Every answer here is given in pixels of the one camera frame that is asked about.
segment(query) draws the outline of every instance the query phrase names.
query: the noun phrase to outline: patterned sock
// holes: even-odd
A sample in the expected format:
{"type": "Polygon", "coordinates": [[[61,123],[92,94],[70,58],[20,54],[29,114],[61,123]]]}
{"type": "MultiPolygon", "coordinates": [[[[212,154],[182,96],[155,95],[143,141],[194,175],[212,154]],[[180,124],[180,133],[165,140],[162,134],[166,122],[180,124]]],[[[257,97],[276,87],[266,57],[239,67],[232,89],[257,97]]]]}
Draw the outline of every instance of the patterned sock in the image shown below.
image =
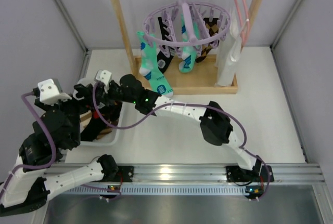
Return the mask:
{"type": "MultiPolygon", "coordinates": [[[[199,38],[198,26],[196,23],[193,23],[194,33],[197,38],[199,38]]],[[[185,28],[184,16],[182,15],[182,38],[184,42],[188,41],[188,36],[185,28]]],[[[187,73],[192,71],[194,66],[194,61],[197,56],[195,49],[192,46],[185,46],[183,48],[182,59],[183,61],[179,63],[180,72],[187,73]]]]}
{"type": "MultiPolygon", "coordinates": [[[[163,23],[162,17],[158,17],[158,23],[160,24],[160,30],[162,34],[162,40],[168,41],[168,39],[165,37],[169,33],[164,29],[167,26],[163,23]]],[[[170,51],[170,57],[166,57],[161,51],[157,54],[157,64],[158,64],[158,69],[160,69],[161,73],[164,73],[167,68],[169,67],[171,60],[173,59],[175,55],[175,51],[172,48],[167,47],[170,51]]]]}
{"type": "MultiPolygon", "coordinates": [[[[209,18],[204,18],[203,20],[206,23],[206,28],[209,30],[209,35],[211,37],[215,33],[219,32],[219,27],[217,26],[218,18],[213,18],[212,22],[209,22],[209,18]]],[[[208,45],[207,47],[202,46],[201,56],[196,58],[196,62],[200,63],[204,61],[211,49],[213,49],[213,47],[211,47],[210,45],[208,45]]]]}
{"type": "Polygon", "coordinates": [[[173,96],[173,89],[167,79],[160,72],[157,65],[156,43],[151,48],[144,40],[144,33],[137,32],[137,36],[141,42],[141,67],[139,73],[149,81],[151,90],[156,91],[166,97],[173,96]]]}

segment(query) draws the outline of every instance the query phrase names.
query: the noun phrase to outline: pink hanger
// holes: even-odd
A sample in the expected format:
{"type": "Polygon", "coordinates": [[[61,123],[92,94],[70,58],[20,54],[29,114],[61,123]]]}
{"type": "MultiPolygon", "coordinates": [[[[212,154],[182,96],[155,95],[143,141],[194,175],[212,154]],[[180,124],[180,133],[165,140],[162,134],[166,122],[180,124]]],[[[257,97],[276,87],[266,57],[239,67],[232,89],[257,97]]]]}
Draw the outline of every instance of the pink hanger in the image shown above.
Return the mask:
{"type": "MultiPolygon", "coordinates": [[[[245,28],[242,28],[240,34],[241,34],[241,39],[242,39],[242,45],[245,46],[245,44],[248,40],[248,37],[249,37],[250,21],[249,21],[249,11],[248,11],[248,7],[246,5],[246,0],[242,0],[242,1],[243,1],[244,11],[245,11],[245,16],[246,16],[247,27],[246,27],[246,34],[244,33],[245,28]]],[[[239,18],[240,25],[243,26],[243,19],[241,16],[238,0],[235,0],[235,5],[236,5],[237,12],[238,12],[238,18],[239,18]]]]}

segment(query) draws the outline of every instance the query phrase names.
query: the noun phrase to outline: wooden base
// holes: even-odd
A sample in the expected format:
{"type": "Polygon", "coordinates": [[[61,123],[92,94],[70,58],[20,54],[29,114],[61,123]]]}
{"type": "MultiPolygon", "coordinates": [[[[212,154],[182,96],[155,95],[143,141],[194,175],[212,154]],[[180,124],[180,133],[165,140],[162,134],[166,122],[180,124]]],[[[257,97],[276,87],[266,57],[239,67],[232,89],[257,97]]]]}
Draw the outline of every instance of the wooden base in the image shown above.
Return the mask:
{"type": "MultiPolygon", "coordinates": [[[[236,75],[231,86],[215,86],[217,80],[217,68],[214,66],[216,55],[208,55],[201,63],[196,63],[189,73],[181,73],[178,65],[181,59],[174,57],[164,76],[171,85],[175,95],[196,94],[235,94],[238,90],[236,75]]],[[[135,56],[136,67],[141,67],[141,57],[135,56]]],[[[137,73],[137,78],[146,88],[150,88],[149,82],[137,73]]]]}

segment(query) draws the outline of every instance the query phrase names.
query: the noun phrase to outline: white tabletop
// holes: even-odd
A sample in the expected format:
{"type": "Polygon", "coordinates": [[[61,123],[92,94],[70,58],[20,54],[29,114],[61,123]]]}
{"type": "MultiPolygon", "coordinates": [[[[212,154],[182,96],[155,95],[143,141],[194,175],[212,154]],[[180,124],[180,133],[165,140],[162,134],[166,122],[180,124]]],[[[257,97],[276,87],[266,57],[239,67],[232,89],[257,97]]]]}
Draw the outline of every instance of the white tabletop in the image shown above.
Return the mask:
{"type": "MultiPolygon", "coordinates": [[[[130,73],[126,52],[93,50],[87,77],[94,77],[99,69],[111,71],[113,79],[119,80],[130,73]]],[[[252,153],[268,163],[304,163],[270,49],[244,48],[236,74],[239,91],[235,95],[176,95],[174,99],[202,104],[216,101],[241,121],[248,134],[246,148],[252,153]]],[[[142,117],[129,105],[122,125],[142,117]]],[[[239,127],[232,124],[242,139],[239,127]]],[[[115,145],[107,148],[77,147],[68,152],[66,163],[89,163],[102,154],[112,154],[117,163],[131,164],[235,163],[223,146],[204,141],[199,126],[173,118],[151,116],[133,129],[121,130],[119,137],[115,145]]]]}

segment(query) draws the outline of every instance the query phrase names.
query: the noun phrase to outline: wooden frame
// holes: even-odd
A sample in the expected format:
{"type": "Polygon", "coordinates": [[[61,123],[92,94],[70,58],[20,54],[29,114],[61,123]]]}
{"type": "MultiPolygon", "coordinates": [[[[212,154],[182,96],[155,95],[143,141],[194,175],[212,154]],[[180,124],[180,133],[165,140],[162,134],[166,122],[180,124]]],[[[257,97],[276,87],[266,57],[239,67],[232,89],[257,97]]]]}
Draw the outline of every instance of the wooden frame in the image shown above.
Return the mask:
{"type": "MultiPolygon", "coordinates": [[[[113,4],[114,11],[116,12],[132,73],[145,87],[149,87],[148,81],[146,81],[146,79],[138,72],[141,65],[141,57],[133,55],[120,1],[111,0],[111,2],[113,4]]],[[[262,0],[252,0],[251,2],[249,8],[250,29],[258,14],[261,2],[262,0]]],[[[181,73],[178,70],[179,60],[173,59],[164,75],[173,88],[174,94],[235,94],[238,90],[236,76],[234,77],[234,81],[231,86],[215,86],[217,79],[217,68],[214,67],[215,59],[216,55],[208,55],[203,62],[195,65],[193,70],[186,74],[181,73]]]]}

